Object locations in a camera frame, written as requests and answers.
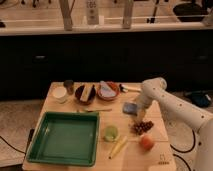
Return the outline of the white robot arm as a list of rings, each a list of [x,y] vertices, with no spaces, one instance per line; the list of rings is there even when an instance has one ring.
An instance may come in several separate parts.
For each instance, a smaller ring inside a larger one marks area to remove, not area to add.
[[[137,121],[141,121],[152,102],[157,101],[199,135],[193,171],[213,171],[213,114],[168,93],[166,88],[167,82],[162,77],[141,83],[136,101]]]

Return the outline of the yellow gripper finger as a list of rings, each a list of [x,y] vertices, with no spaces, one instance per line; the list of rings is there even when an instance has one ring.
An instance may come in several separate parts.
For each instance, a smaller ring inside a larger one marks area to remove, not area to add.
[[[145,110],[138,110],[135,121],[136,122],[141,122],[143,120],[143,118],[145,117],[145,115],[146,115],[146,111]]]

